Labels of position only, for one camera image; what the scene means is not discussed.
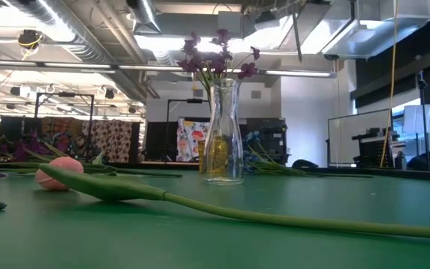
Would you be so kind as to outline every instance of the whiteboard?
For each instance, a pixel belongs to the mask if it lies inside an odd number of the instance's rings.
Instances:
[[[353,164],[359,156],[359,142],[356,135],[366,134],[369,128],[386,128],[389,110],[373,111],[364,114],[338,117],[328,120],[329,157],[328,166]]]

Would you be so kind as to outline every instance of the table surface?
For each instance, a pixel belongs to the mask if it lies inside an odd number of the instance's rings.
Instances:
[[[259,211],[430,226],[430,181],[247,176],[238,186],[195,171],[149,184],[202,202]],[[0,179],[0,268],[429,268],[430,240],[229,220],[169,202],[108,203]]]

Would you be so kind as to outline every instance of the green stem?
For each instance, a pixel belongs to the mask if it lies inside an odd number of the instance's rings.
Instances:
[[[275,224],[282,226],[295,226],[306,229],[325,229],[342,232],[362,232],[379,235],[401,235],[420,238],[430,238],[430,227],[405,226],[399,224],[368,223],[351,220],[323,220],[309,217],[280,216],[256,212],[241,211],[208,205],[188,198],[166,192],[164,199],[195,210],[229,217],[238,220],[254,221],[258,223]]]
[[[253,54],[247,55],[243,60],[241,60],[232,70],[231,72],[226,76],[229,77],[231,74],[233,74],[233,71],[236,70],[236,68],[238,68],[241,64],[243,64],[243,62],[248,59],[250,56],[252,56]]]

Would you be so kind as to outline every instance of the glass vase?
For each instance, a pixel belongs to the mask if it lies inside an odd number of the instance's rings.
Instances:
[[[243,149],[238,125],[240,82],[217,78],[211,83],[211,119],[205,140],[202,175],[205,182],[243,182]]]

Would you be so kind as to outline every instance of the ceiling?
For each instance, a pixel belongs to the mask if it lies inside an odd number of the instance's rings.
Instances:
[[[257,67],[261,69],[297,69],[308,71],[331,72],[333,64],[326,60],[320,51],[312,54],[303,53],[299,60],[298,47],[293,30],[292,6],[286,1],[255,0],[154,0],[157,16],[156,23],[162,35],[154,35],[144,28],[138,28],[133,34],[133,20],[125,0],[35,0],[32,3],[48,3],[59,16],[55,22],[44,22],[37,14],[26,10],[7,7],[4,3],[16,3],[17,0],[0,0],[0,60],[42,61],[65,63],[121,63],[121,64],[167,64],[161,54],[168,57],[169,64],[185,59],[181,53],[184,39],[196,31],[202,39],[209,40],[218,28],[228,28],[233,37],[231,50],[234,52],[232,66],[243,59],[251,61],[250,46],[261,49],[261,58]],[[297,16],[300,43],[309,39],[315,28],[320,25],[326,14],[333,13],[334,4],[345,0],[297,1],[294,9]],[[255,22],[263,11],[275,11],[279,26],[257,29]],[[346,11],[340,15],[341,25],[348,22],[350,14]],[[23,30],[33,29],[42,33],[43,38],[36,53],[28,54],[17,43],[17,37]],[[97,56],[92,61],[81,57],[78,48],[94,50]],[[210,44],[205,46],[210,51]],[[40,68],[37,71],[0,70],[0,112],[29,114],[34,111],[34,94],[45,93],[48,88],[59,92],[93,94],[95,104],[99,106],[114,105],[116,108],[99,108],[96,115],[118,114],[130,117],[130,120],[143,120],[143,104],[148,98],[161,98],[150,81],[191,81],[186,73],[148,72],[134,70],[116,70],[113,73],[97,73],[91,70],[80,72],[53,72]],[[249,82],[264,83],[271,87],[276,78],[255,76]],[[13,96],[12,87],[27,85],[32,94]],[[106,99],[106,88],[115,89],[114,99]],[[89,100],[76,97],[63,102],[83,105]],[[7,102],[15,102],[16,109],[8,110]],[[128,114],[129,105],[137,107],[136,114]],[[79,107],[81,111],[74,114],[84,116],[89,111],[87,105]],[[41,114],[62,114],[54,104],[44,104]]]

